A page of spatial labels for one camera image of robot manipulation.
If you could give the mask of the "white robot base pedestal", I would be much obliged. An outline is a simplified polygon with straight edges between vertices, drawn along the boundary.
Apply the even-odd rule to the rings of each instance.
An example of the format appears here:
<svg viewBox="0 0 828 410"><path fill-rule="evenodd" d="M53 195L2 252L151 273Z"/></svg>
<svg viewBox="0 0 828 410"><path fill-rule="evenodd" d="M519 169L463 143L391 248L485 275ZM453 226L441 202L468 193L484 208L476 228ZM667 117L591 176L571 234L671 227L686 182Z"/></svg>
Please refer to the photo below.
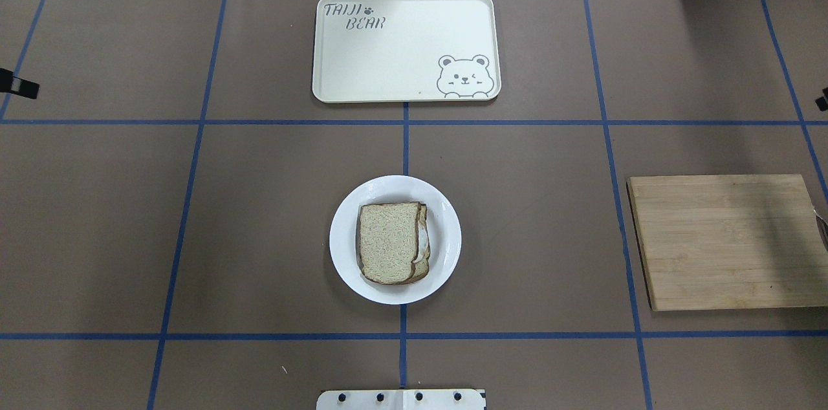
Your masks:
<svg viewBox="0 0 828 410"><path fill-rule="evenodd" d="M371 389L325 391L316 409L486 409L478 389Z"/></svg>

